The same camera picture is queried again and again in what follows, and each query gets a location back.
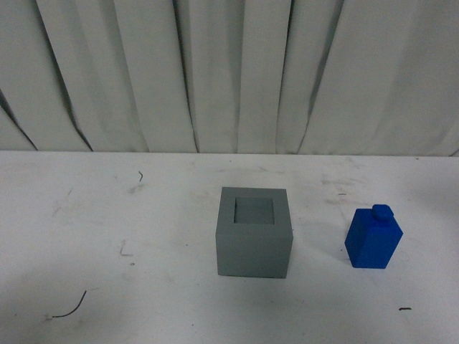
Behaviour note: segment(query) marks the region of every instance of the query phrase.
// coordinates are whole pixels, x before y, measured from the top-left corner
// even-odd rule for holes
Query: black wire
[[[81,297],[81,300],[78,302],[77,307],[76,307],[72,312],[67,313],[67,314],[65,314],[65,315],[53,315],[52,317],[67,317],[68,315],[71,315],[74,311],[76,311],[76,310],[80,307],[81,302],[83,302],[83,299],[85,298],[85,295],[86,295],[86,290],[85,290],[85,292],[83,293],[83,296]]]

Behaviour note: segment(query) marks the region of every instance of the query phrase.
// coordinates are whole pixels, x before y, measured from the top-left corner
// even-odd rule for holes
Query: white table
[[[287,279],[217,275],[222,186],[287,189]],[[354,269],[375,203],[404,236]],[[459,341],[457,158],[0,152],[0,212],[2,343]]]

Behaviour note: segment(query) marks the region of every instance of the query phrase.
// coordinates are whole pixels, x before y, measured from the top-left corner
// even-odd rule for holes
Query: blue toy piece
[[[357,209],[345,241],[352,266],[385,269],[402,235],[388,205]]]

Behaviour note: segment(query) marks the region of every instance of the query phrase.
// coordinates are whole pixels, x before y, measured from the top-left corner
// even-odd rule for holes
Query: gray cube
[[[222,188],[215,238],[219,275],[286,278],[293,243],[287,192]]]

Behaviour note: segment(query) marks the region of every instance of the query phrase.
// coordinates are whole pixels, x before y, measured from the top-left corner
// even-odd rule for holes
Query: white backdrop
[[[458,154],[456,0],[0,4],[0,149]]]

